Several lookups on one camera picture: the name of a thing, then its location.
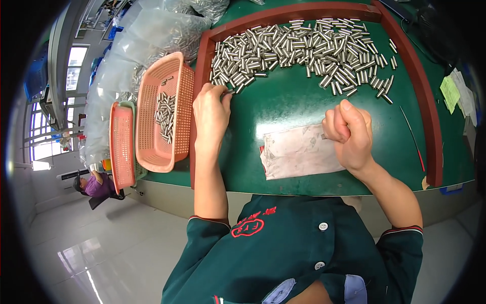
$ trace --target pink plastic basket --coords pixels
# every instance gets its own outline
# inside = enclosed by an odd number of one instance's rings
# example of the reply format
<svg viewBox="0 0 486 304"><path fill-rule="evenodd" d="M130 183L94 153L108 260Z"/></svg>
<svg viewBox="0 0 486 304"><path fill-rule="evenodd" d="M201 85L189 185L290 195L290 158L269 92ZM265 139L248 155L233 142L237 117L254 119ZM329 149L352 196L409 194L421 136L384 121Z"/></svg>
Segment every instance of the pink plastic basket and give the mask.
<svg viewBox="0 0 486 304"><path fill-rule="evenodd" d="M161 86L161 82L173 76ZM143 75L137 101L135 153L137 161L149 171L170 172L176 161L189 153L191 127L192 87L194 71L184 63L181 52L159 59ZM175 94L174 130L172 144L160 136L160 125L155 123L157 95Z"/></svg>
<svg viewBox="0 0 486 304"><path fill-rule="evenodd" d="M117 194L135 184L133 151L133 110L114 102L110 113L110 158Z"/></svg>

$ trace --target red wire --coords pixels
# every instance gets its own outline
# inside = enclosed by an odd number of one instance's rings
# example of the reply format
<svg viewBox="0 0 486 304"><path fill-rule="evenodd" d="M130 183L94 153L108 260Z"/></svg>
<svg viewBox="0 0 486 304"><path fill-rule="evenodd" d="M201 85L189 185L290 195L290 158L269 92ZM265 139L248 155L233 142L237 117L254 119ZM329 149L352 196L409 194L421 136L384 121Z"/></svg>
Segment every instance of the red wire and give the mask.
<svg viewBox="0 0 486 304"><path fill-rule="evenodd" d="M420 150L417 149L418 158L420 158L420 164L422 165L422 171L425 172L424 161L422 160L422 156L420 155Z"/></svg>

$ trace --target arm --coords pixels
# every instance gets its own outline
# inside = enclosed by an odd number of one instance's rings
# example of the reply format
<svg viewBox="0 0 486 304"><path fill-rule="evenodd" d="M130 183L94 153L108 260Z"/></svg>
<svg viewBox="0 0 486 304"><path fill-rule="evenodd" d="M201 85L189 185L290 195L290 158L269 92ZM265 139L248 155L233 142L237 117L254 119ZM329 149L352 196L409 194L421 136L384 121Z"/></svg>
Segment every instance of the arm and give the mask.
<svg viewBox="0 0 486 304"><path fill-rule="evenodd" d="M334 140L340 164L376 197L393 227L422 227L422 213L412 190L392 177L371 156L371 116L343 100L322 121L326 138Z"/></svg>
<svg viewBox="0 0 486 304"><path fill-rule="evenodd" d="M225 86L206 83L192 104L197 127L194 144L196 172L194 180L194 214L229 224L228 199L218 165L218 155L229 122L232 95Z"/></svg>
<svg viewBox="0 0 486 304"><path fill-rule="evenodd" d="M93 170L91 172L92 175L94 175L94 177L96 178L96 181L100 184L100 185L103 185L103 177L101 176L101 174L98 172L98 171L95 171Z"/></svg>

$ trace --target person in purple shirt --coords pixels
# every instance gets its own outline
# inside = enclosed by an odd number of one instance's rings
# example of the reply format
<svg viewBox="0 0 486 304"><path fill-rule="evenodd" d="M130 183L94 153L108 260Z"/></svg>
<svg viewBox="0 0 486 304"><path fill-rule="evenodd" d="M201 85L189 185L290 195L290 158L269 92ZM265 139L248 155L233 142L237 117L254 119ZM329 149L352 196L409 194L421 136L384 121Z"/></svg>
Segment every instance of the person in purple shirt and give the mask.
<svg viewBox="0 0 486 304"><path fill-rule="evenodd" d="M77 176L73 184L76 191L90 197L108 197L115 192L113 176L104 172L92 171L88 179Z"/></svg>

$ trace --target green uniform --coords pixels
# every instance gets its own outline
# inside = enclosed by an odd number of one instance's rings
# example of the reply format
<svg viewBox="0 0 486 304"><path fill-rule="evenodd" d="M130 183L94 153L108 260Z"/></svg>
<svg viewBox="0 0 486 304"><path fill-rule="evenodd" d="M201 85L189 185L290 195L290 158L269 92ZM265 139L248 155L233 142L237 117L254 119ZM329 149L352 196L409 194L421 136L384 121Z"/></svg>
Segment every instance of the green uniform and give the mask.
<svg viewBox="0 0 486 304"><path fill-rule="evenodd" d="M378 243L338 197L253 195L238 224L193 216L162 304L287 303L320 280L333 304L410 303L422 229L385 231Z"/></svg>

